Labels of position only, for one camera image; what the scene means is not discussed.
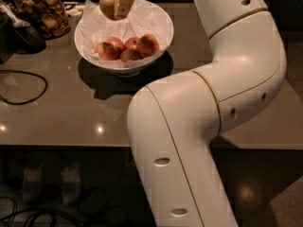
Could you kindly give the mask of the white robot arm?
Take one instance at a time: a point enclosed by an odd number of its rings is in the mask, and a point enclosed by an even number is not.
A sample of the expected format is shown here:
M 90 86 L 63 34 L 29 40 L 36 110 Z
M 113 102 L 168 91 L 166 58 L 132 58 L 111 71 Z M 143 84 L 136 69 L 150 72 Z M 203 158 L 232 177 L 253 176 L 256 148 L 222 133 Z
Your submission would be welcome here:
M 263 0 L 194 0 L 213 61 L 133 97 L 130 146 L 157 227 L 238 227 L 209 143 L 263 111 L 286 53 Z

